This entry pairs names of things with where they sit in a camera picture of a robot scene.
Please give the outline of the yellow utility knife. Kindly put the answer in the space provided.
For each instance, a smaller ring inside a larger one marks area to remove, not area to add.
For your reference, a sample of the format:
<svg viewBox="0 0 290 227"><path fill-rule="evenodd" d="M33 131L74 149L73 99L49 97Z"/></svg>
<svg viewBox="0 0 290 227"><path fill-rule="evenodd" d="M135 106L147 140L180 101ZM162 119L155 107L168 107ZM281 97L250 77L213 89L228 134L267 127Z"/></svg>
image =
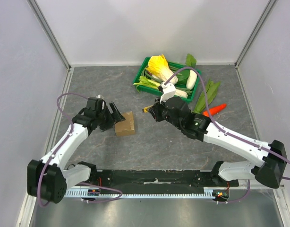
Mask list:
<svg viewBox="0 0 290 227"><path fill-rule="evenodd" d="M150 113L152 111L152 106L147 106L142 109L143 113Z"/></svg>

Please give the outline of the brown cardboard express box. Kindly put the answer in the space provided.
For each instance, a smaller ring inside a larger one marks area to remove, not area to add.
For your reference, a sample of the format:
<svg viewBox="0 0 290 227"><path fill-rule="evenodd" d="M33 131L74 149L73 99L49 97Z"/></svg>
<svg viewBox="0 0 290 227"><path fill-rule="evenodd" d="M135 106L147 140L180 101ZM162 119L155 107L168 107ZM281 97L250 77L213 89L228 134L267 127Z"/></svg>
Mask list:
<svg viewBox="0 0 290 227"><path fill-rule="evenodd" d="M135 124L133 112L122 114L125 117L124 121L115 124L115 134L117 137L130 136L135 134Z"/></svg>

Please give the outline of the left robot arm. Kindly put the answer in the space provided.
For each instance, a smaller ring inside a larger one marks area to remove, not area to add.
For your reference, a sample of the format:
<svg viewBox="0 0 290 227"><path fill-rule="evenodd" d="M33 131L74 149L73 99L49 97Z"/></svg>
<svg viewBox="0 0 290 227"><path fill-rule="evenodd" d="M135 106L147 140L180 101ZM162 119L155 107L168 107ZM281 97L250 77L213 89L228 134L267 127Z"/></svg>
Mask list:
<svg viewBox="0 0 290 227"><path fill-rule="evenodd" d="M96 165L79 162L67 170L66 164L79 145L96 130L104 132L125 117L113 102L106 104L100 97L90 97L86 107L70 119L70 125L57 144L39 161L31 160L27 166L27 193L38 201L59 203L68 189L85 183L92 186L100 180Z"/></svg>

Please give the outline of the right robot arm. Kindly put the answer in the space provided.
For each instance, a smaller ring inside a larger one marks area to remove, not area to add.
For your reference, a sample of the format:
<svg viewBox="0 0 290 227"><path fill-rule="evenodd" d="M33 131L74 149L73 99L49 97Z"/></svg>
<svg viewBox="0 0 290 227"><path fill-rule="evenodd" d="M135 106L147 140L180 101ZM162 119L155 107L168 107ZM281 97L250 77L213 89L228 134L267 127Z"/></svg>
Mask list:
<svg viewBox="0 0 290 227"><path fill-rule="evenodd" d="M150 113L156 122L169 122L190 139L220 146L245 158L234 163L218 161L210 174L213 185L221 186L232 180L256 180L266 187L279 188L287 165L282 142L259 141L229 130L209 117L192 112L179 97L166 102L157 98L154 105L145 107L143 112Z"/></svg>

